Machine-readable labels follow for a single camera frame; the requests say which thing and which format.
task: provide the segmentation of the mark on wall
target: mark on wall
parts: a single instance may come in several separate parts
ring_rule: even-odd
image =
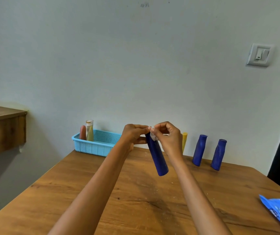
[[[149,3],[148,3],[148,2],[145,2],[145,3],[142,3],[140,6],[141,6],[141,7],[149,7]]]

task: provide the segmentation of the switch panel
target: switch panel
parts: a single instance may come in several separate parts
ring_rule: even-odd
[[[247,65],[268,67],[274,55],[275,45],[252,44]]]

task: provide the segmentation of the dark blue bottle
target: dark blue bottle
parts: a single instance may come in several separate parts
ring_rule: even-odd
[[[198,167],[201,164],[202,156],[205,149],[206,138],[207,135],[201,134],[194,150],[192,163]]]
[[[152,155],[156,170],[158,171],[159,176],[166,175],[168,173],[168,166],[166,164],[165,158],[163,156],[161,147],[158,143],[158,141],[154,141],[151,138],[150,133],[147,133],[145,135],[147,139],[147,143],[150,149],[150,153]]]
[[[218,145],[215,149],[211,167],[217,171],[219,171],[219,169],[220,169],[220,165],[221,165],[221,162],[222,162],[224,154],[225,154],[226,143],[227,143],[226,140],[220,139],[218,141]]]

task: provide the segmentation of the person's right hand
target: person's right hand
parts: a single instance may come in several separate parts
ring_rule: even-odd
[[[182,134],[178,128],[167,121],[155,125],[151,131],[161,142],[164,151],[170,159],[182,157]]]

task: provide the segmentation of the table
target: table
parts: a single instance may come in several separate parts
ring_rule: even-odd
[[[0,152],[26,142],[26,114],[24,110],[0,107]]]
[[[135,148],[127,157],[95,234],[196,234],[168,157],[159,177],[150,152]],[[189,166],[233,234],[280,234],[280,223],[259,194],[280,198],[280,186],[251,167],[222,163],[220,171]],[[71,152],[0,211],[0,234],[47,234],[97,171],[104,158]]]

